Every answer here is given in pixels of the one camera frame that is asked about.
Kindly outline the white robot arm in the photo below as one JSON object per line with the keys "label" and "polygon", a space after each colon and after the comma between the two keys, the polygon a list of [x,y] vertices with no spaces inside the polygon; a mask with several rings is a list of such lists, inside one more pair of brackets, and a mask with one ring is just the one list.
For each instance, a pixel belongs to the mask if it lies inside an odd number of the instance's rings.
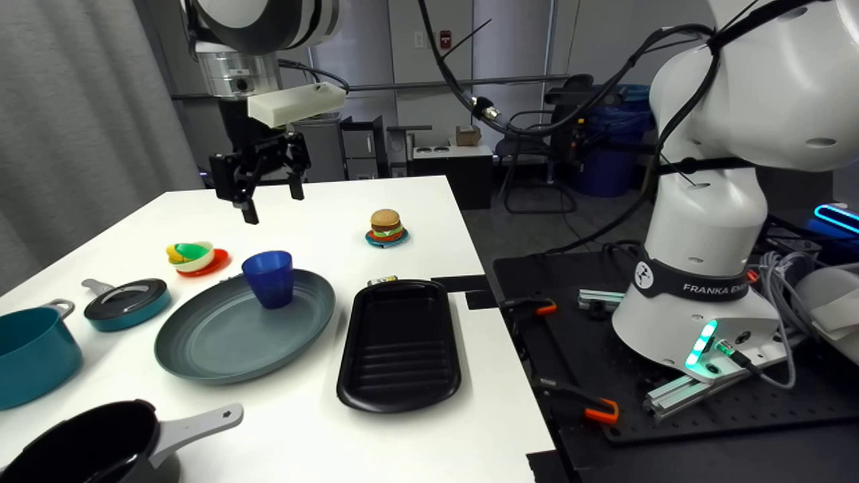
{"label": "white robot arm", "polygon": [[612,313],[638,357],[718,379],[785,361],[777,302],[746,282],[767,216],[756,171],[859,155],[859,0],[709,0],[649,85],[657,126],[644,254]]}

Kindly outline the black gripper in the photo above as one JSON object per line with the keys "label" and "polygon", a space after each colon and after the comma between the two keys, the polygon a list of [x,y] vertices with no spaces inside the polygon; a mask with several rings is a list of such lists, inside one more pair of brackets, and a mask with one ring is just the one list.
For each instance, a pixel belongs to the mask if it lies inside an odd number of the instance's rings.
{"label": "black gripper", "polygon": [[250,226],[260,223],[252,187],[268,181],[277,169],[288,171],[291,199],[304,202],[304,173],[311,167],[305,138],[250,118],[244,100],[221,100],[217,108],[230,149],[210,155],[210,185],[240,191],[233,206]]}

